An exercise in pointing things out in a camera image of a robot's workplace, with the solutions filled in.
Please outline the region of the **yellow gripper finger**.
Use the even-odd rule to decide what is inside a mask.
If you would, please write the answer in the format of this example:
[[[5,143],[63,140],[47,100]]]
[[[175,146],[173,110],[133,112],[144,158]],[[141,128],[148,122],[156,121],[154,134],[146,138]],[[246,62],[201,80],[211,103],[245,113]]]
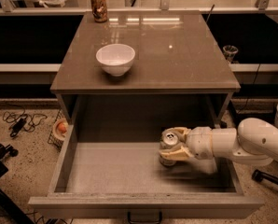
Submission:
[[[187,139],[187,135],[190,132],[191,132],[191,130],[186,127],[169,128],[162,132],[161,140],[164,143],[185,142]]]
[[[159,154],[168,161],[186,161],[193,157],[188,147],[181,143],[172,148],[161,148]]]

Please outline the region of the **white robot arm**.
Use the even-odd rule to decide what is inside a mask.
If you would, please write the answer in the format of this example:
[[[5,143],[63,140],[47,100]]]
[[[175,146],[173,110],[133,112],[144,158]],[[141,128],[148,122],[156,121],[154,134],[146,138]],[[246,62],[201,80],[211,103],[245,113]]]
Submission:
[[[162,132],[160,163],[225,158],[247,165],[278,162],[278,104],[274,123],[257,118],[242,120],[236,128],[169,128]]]

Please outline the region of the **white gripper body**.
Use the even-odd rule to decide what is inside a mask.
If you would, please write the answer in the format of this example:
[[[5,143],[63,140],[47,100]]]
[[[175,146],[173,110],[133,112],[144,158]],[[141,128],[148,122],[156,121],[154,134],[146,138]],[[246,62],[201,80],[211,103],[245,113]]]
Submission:
[[[197,127],[191,130],[187,136],[188,150],[198,160],[210,160],[214,157],[212,150],[212,129],[209,127]]]

